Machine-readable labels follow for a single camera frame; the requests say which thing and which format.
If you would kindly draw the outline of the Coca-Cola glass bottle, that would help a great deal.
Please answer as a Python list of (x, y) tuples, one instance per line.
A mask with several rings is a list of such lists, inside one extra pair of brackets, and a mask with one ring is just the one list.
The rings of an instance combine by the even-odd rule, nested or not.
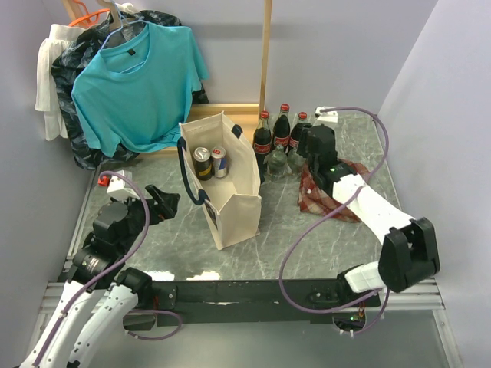
[(308, 122), (308, 114), (306, 112), (298, 113), (295, 119), (295, 124), (290, 134), (290, 139), (288, 143), (289, 152), (298, 147), (298, 142), (300, 140), (302, 130), (304, 128), (309, 128), (310, 126), (311, 124)]
[(286, 103), (280, 106), (279, 115), (275, 121), (272, 133), (272, 146), (281, 146), (286, 152), (289, 145), (291, 127), (289, 122), (290, 106)]
[(272, 144), (272, 133), (269, 128), (269, 112), (263, 110), (259, 114), (259, 124), (255, 129), (252, 148), (255, 152), (261, 182), (264, 182), (265, 158), (270, 153)]

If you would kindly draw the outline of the green cap clear bottle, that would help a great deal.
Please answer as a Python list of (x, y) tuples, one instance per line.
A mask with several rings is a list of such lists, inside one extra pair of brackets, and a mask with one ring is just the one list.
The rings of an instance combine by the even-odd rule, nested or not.
[(287, 166), (287, 155), (283, 145), (277, 145), (269, 155), (267, 161), (267, 172), (272, 180), (281, 179), (285, 175)]
[(305, 164), (305, 158), (301, 156), (298, 153), (298, 150), (294, 147), (288, 151), (287, 164), (291, 174), (294, 177), (299, 177)]

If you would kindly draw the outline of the red tab drink can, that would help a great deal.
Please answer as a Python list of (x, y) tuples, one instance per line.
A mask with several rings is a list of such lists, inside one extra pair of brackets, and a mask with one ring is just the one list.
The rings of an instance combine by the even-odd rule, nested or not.
[(227, 175), (226, 150), (221, 146), (215, 146), (211, 151), (214, 176), (222, 179)]

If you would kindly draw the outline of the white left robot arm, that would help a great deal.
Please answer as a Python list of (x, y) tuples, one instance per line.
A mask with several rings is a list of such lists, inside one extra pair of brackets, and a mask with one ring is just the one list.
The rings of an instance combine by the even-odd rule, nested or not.
[(73, 258), (61, 297), (23, 367), (86, 367), (95, 349), (135, 307), (155, 304), (153, 280), (125, 263), (140, 234), (173, 219), (180, 195), (154, 185), (149, 199), (111, 199)]

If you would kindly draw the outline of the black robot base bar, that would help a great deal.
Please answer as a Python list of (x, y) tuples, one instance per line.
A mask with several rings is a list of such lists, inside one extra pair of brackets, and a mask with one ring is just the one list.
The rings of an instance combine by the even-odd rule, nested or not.
[[(332, 309), (367, 297), (365, 307), (379, 307), (380, 298), (366, 291), (355, 294), (333, 278), (284, 281), (289, 297), (303, 307)], [(154, 281), (152, 291), (137, 303), (139, 310), (172, 311), (185, 324), (293, 322), (330, 324), (333, 314), (310, 314), (296, 309), (283, 297), (277, 280)]]

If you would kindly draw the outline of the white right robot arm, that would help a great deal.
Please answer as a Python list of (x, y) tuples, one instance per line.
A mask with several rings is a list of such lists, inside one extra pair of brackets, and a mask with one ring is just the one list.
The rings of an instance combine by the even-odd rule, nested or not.
[(400, 293), (440, 271), (432, 222), (412, 218), (391, 205), (352, 166), (341, 161), (332, 128), (304, 128), (298, 152), (305, 157), (315, 185), (336, 202), (346, 204), (382, 245), (378, 261), (337, 276), (336, 295), (342, 304), (353, 305), (364, 292), (381, 288)]

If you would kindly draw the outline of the beige canvas tote bag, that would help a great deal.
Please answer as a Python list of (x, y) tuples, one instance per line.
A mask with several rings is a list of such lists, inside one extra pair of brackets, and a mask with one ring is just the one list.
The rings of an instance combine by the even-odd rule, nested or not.
[[(186, 192), (203, 209), (219, 250), (253, 238), (259, 231), (262, 198), (259, 168), (251, 143), (240, 125), (224, 113), (180, 123), (177, 152)], [(197, 174), (196, 149), (225, 153), (226, 174), (202, 180)]]

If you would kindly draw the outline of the red plaid cloth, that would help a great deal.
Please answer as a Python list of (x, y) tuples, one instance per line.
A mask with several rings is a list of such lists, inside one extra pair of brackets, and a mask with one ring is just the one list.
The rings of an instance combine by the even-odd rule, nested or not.
[[(346, 159), (341, 159), (341, 161), (347, 163), (364, 179), (368, 176), (369, 170), (363, 164), (354, 163)], [(301, 171), (297, 204), (301, 212), (320, 216), (326, 216), (341, 206), (341, 203), (333, 200), (328, 194), (316, 186), (307, 163), (303, 165)], [(350, 209), (341, 210), (338, 214), (334, 215), (334, 218), (349, 223), (361, 221)]]

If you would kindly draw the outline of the silver top drink can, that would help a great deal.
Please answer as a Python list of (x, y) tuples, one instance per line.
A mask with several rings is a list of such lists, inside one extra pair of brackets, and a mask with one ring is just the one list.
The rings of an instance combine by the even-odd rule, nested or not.
[(193, 151), (193, 164), (198, 180), (207, 181), (213, 176), (211, 153), (205, 147), (197, 147)]

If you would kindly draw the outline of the turquoise t-shirt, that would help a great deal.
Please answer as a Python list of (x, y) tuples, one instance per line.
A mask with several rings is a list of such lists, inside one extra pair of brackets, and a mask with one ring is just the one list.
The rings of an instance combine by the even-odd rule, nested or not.
[(128, 42), (97, 52), (71, 92), (88, 146), (152, 153), (176, 145), (193, 93), (208, 71), (191, 28), (145, 24)]

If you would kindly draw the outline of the white hanging garment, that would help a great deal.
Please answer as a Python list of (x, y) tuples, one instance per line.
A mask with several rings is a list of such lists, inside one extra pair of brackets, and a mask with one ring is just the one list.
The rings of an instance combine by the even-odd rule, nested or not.
[(116, 9), (115, 15), (109, 15), (101, 26), (98, 25), (90, 31), (85, 31), (76, 25), (53, 24), (48, 38), (41, 43), (38, 52), (35, 109), (44, 114), (46, 140), (54, 140), (58, 136), (68, 137), (58, 103), (56, 83), (51, 75), (53, 62), (60, 58), (64, 76), (68, 76), (69, 68), (74, 70), (73, 77), (78, 76), (89, 65), (97, 51), (94, 43), (89, 41), (77, 43), (77, 38), (82, 34), (100, 35), (103, 30), (113, 31), (120, 28), (121, 13), (119, 11), (123, 11), (130, 21), (134, 20), (135, 8), (131, 3), (117, 4)]

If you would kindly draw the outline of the dark floral patterned shirt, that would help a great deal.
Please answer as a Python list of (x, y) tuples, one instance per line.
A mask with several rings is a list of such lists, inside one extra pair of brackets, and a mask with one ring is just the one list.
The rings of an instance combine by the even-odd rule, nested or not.
[[(161, 11), (142, 10), (135, 14), (123, 10), (120, 12), (128, 20), (135, 17), (167, 27), (182, 25), (178, 17)], [(104, 155), (98, 149), (91, 149), (88, 146), (71, 97), (76, 78), (88, 66), (109, 35), (110, 23), (112, 23), (112, 18), (83, 31), (51, 64), (51, 76), (56, 84), (58, 104), (68, 132), (74, 161), (79, 167), (87, 170), (95, 170), (103, 163), (131, 161), (139, 155), (139, 153), (132, 152), (121, 144), (117, 146), (113, 157)], [(194, 91), (192, 96), (193, 104), (209, 103), (203, 84), (201, 90)]]

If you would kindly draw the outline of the orange plastic hanger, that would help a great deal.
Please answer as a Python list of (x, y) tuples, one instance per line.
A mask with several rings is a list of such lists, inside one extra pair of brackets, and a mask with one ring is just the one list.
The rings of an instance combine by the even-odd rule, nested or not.
[(104, 15), (110, 13), (109, 8), (100, 8), (96, 11), (89, 11), (88, 7), (80, 0), (63, 0), (63, 6), (70, 18), (69, 27), (89, 28), (97, 25)]

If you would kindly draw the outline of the aluminium rail profile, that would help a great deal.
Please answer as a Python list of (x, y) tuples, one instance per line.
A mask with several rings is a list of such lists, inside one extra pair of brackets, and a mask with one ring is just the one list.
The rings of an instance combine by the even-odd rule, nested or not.
[(389, 311), (433, 311), (445, 308), (437, 281), (426, 279), (401, 293), (390, 293)]

